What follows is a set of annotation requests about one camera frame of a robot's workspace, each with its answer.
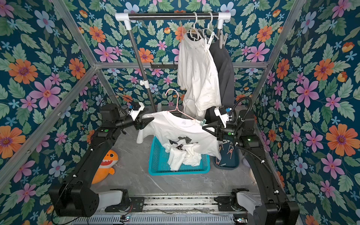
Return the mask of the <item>white garment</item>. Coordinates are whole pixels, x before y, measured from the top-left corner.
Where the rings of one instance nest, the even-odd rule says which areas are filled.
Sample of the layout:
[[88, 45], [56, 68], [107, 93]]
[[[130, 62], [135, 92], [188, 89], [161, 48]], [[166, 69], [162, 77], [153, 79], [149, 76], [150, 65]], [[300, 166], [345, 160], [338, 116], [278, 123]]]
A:
[[177, 82], [186, 90], [184, 113], [199, 121], [207, 109], [221, 106], [218, 71], [210, 48], [203, 38], [191, 40], [185, 35], [179, 47]]
[[155, 136], [165, 148], [165, 152], [169, 153], [167, 163], [171, 171], [178, 171], [181, 165], [200, 165], [202, 155], [222, 159], [219, 141], [203, 130], [200, 121], [183, 119], [169, 111], [145, 114], [142, 118], [153, 120], [139, 130], [136, 142], [142, 143], [144, 138]]

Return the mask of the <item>pink wire hanger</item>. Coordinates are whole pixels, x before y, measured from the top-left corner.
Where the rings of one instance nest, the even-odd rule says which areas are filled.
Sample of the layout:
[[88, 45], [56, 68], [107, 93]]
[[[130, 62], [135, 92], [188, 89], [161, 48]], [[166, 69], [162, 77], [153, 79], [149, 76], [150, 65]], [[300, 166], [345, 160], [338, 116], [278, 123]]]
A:
[[174, 92], [176, 93], [176, 96], [177, 96], [175, 109], [174, 109], [174, 110], [169, 110], [169, 112], [178, 112], [178, 113], [181, 113], [182, 115], [185, 115], [186, 117], [188, 117], [188, 118], [190, 118], [190, 119], [192, 119], [192, 120], [195, 120], [195, 118], [193, 118], [193, 117], [185, 114], [184, 112], [182, 112], [182, 111], [179, 109], [179, 97], [180, 97], [180, 96], [179, 96], [178, 91], [175, 90], [175, 89], [168, 89], [168, 90], [166, 91], [166, 96], [167, 96], [167, 94], [168, 94], [169, 91], [174, 91]]

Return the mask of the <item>dark grey t-shirt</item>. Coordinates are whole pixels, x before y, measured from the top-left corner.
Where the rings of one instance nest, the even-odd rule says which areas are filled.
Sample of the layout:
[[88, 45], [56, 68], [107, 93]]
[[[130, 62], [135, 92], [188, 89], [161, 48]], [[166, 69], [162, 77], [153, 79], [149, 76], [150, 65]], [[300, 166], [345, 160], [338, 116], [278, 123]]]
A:
[[[235, 98], [235, 88], [234, 88], [234, 68], [233, 62], [230, 57], [229, 52], [226, 47], [220, 44], [220, 40], [217, 40], [210, 46], [210, 53], [213, 57], [215, 66], [218, 73], [218, 84], [219, 84], [219, 93], [221, 98], [221, 104], [225, 108], [232, 107], [234, 104]], [[207, 80], [205, 83], [205, 90], [209, 92], [212, 96], [210, 100], [214, 97], [215, 87], [214, 79]], [[212, 105], [206, 110], [205, 119], [206, 123], [216, 122], [218, 117], [214, 112], [215, 105]]]

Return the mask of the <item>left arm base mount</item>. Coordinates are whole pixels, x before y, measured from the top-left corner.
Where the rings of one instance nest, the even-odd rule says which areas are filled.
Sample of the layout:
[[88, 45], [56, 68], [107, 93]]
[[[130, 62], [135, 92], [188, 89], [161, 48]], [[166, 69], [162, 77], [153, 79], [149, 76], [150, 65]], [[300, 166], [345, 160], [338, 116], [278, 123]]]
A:
[[144, 201], [144, 197], [125, 197], [121, 203], [106, 207], [105, 212], [142, 212]]

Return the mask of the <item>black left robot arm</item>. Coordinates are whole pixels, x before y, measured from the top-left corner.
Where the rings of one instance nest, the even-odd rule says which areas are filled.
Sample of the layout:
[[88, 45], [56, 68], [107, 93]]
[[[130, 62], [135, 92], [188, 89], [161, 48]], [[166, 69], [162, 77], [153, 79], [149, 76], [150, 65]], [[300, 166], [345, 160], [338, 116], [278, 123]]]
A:
[[126, 189], [95, 193], [93, 178], [106, 154], [112, 149], [125, 128], [145, 128], [153, 119], [141, 119], [145, 106], [135, 102], [128, 111], [116, 104], [104, 105], [100, 113], [102, 124], [91, 137], [91, 144], [73, 172], [60, 184], [49, 188], [54, 212], [60, 217], [91, 217], [97, 210], [116, 208], [127, 210], [131, 203]]

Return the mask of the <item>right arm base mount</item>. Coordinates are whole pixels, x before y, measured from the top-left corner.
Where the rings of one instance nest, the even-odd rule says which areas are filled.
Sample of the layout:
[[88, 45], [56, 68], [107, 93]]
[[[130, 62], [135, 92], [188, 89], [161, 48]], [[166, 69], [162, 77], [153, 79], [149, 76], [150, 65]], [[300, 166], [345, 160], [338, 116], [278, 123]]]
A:
[[240, 206], [237, 199], [233, 196], [218, 196], [214, 198], [220, 212], [246, 212], [247, 210]]

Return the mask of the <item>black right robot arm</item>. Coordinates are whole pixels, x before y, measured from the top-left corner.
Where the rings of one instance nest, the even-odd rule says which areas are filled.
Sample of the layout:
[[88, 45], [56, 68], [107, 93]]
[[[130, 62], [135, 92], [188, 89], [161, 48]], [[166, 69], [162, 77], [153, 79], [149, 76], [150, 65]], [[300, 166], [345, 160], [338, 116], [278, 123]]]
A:
[[264, 141], [255, 133], [255, 117], [252, 100], [242, 97], [231, 107], [211, 107], [206, 118], [211, 122], [202, 129], [218, 141], [230, 141], [248, 162], [259, 189], [259, 197], [246, 188], [235, 188], [228, 198], [217, 197], [235, 212], [246, 211], [245, 217], [234, 216], [237, 225], [295, 225], [300, 208], [290, 199], [266, 158]]

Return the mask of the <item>mint green clothespin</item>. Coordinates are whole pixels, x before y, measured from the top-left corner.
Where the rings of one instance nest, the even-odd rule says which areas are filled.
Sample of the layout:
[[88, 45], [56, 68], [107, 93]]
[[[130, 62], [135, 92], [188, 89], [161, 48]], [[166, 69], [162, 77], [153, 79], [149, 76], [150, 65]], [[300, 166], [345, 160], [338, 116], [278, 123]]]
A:
[[206, 126], [207, 125], [207, 120], [206, 119], [203, 119], [200, 123], [200, 125], [203, 127], [203, 126]]

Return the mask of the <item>white plastic hanger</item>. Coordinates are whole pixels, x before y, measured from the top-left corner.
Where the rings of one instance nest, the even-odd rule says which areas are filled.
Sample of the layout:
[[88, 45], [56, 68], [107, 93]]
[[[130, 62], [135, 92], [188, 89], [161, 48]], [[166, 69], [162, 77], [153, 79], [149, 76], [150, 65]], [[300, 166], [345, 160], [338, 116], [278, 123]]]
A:
[[205, 37], [210, 37], [211, 35], [214, 35], [214, 40], [219, 39], [218, 36], [215, 34], [214, 32], [214, 28], [212, 27], [212, 22], [213, 22], [213, 14], [212, 12], [209, 13], [210, 14], [210, 22], [208, 22], [207, 27], [204, 29], [201, 29], [199, 32], [202, 36], [202, 38], [204, 39]]
[[190, 38], [193, 41], [199, 41], [202, 38], [202, 36], [199, 30], [196, 28], [196, 24], [198, 22], [198, 15], [197, 12], [194, 12], [193, 14], [195, 15], [195, 21], [192, 27], [186, 32], [186, 37]]

